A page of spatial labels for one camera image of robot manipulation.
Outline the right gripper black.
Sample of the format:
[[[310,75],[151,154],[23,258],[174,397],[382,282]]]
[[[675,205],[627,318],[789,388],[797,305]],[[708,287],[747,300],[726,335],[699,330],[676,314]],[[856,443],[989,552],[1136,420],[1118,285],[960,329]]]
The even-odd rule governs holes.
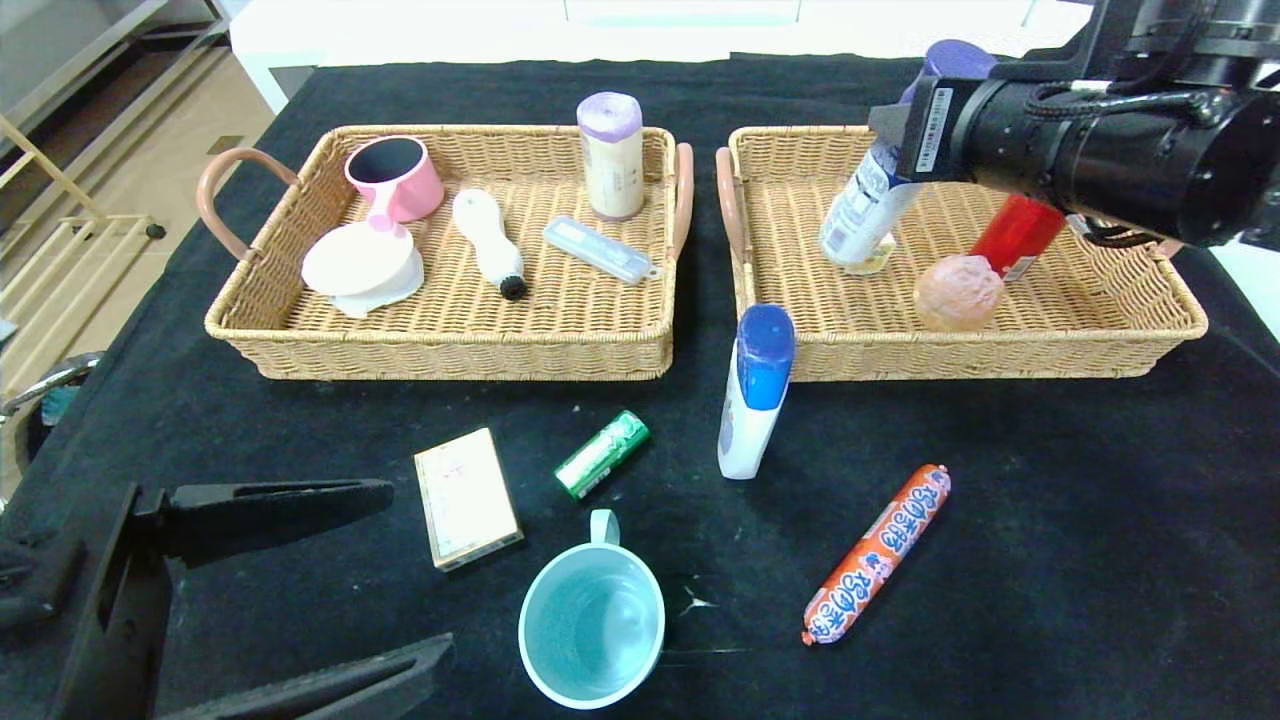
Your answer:
[[[870,109],[877,138],[900,147],[911,182],[963,182],[1006,193],[1041,192],[1041,132],[1027,114],[1037,83],[925,77],[913,102]]]

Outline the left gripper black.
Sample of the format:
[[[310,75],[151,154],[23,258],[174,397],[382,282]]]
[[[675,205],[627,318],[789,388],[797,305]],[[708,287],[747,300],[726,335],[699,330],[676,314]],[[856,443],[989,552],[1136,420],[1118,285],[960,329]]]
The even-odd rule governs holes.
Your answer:
[[[389,480],[291,480],[125,488],[76,616],[49,719],[148,719],[173,596],[164,556],[195,569],[334,530],[390,507]],[[73,523],[45,546],[3,539],[3,628],[54,619],[88,557]],[[224,696],[168,719],[399,719],[449,667],[442,633],[366,659]]]

